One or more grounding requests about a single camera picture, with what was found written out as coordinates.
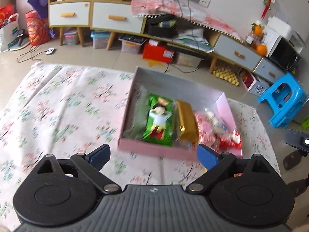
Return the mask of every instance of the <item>wooden cabinet leg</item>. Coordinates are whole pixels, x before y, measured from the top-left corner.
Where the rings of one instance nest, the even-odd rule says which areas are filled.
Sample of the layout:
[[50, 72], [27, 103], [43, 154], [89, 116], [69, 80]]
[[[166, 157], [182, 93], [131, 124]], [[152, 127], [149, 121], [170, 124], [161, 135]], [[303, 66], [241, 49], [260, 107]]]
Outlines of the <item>wooden cabinet leg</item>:
[[60, 46], [63, 45], [63, 27], [60, 27], [59, 39], [60, 39]]
[[214, 67], [216, 66], [217, 63], [217, 58], [213, 57], [212, 61], [211, 61], [211, 67], [209, 68], [209, 72], [212, 74], [212, 72], [214, 71]]
[[78, 34], [78, 39], [79, 39], [79, 42], [81, 44], [82, 47], [85, 47], [85, 44], [84, 44], [84, 36], [82, 35], [82, 29], [81, 27], [77, 27], [77, 34]]
[[111, 32], [111, 35], [109, 36], [109, 41], [108, 41], [107, 46], [106, 46], [107, 51], [109, 51], [109, 49], [112, 47], [115, 35], [116, 35], [115, 32]]

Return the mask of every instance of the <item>open box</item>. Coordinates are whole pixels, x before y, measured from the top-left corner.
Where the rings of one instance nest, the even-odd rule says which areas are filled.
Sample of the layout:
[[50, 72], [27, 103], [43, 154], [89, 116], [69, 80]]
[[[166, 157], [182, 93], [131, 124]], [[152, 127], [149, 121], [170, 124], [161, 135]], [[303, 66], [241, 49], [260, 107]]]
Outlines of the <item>open box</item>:
[[125, 128], [132, 121], [131, 113], [134, 112], [132, 111], [132, 107], [134, 107], [132, 103], [134, 102], [133, 88], [137, 84], [143, 85], [149, 93], [155, 93], [172, 100], [178, 99], [188, 102], [191, 104], [194, 111], [205, 111], [205, 108], [208, 108], [222, 118], [230, 132], [236, 129], [230, 106], [222, 91], [183, 78], [137, 67], [121, 127], [118, 141], [119, 150], [154, 157], [197, 161], [196, 151], [178, 147], [161, 146], [123, 137]]

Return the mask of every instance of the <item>microwave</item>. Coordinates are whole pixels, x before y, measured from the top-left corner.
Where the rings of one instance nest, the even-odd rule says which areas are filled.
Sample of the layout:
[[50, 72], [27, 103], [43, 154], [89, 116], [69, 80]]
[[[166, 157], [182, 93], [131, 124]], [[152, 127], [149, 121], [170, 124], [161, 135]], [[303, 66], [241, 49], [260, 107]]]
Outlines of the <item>microwave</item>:
[[267, 47], [266, 57], [284, 71], [292, 72], [301, 60], [292, 43], [268, 26], [264, 28], [263, 43]]

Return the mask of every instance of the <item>yellow star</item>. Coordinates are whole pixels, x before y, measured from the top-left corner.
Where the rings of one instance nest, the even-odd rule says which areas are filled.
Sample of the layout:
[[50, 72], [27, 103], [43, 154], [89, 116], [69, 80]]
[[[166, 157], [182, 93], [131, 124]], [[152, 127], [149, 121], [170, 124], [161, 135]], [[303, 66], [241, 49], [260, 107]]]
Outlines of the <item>yellow star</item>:
[[155, 65], [158, 65], [158, 66], [163, 66], [164, 67], [164, 64], [160, 61], [156, 61], [156, 60], [150, 60], [150, 59], [144, 59], [146, 62], [148, 62], [148, 65], [149, 67], [152, 67], [152, 66], [155, 66]]

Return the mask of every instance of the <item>white drawer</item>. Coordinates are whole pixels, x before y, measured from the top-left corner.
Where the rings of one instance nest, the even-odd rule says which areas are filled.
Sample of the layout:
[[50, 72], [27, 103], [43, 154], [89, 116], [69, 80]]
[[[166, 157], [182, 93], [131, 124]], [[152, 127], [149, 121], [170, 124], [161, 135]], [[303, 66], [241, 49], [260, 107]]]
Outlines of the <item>white drawer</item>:
[[[109, 19], [109, 16], [124, 17], [125, 20]], [[143, 18], [134, 18], [131, 6], [117, 3], [96, 2], [93, 6], [92, 28], [141, 33]]]
[[250, 70], [253, 70], [261, 59], [254, 51], [224, 35], [220, 36], [214, 51]]
[[[90, 2], [59, 3], [49, 6], [49, 26], [89, 25]], [[74, 13], [72, 17], [63, 17], [64, 13]]]
[[283, 71], [265, 58], [260, 61], [254, 72], [273, 83], [284, 75]]

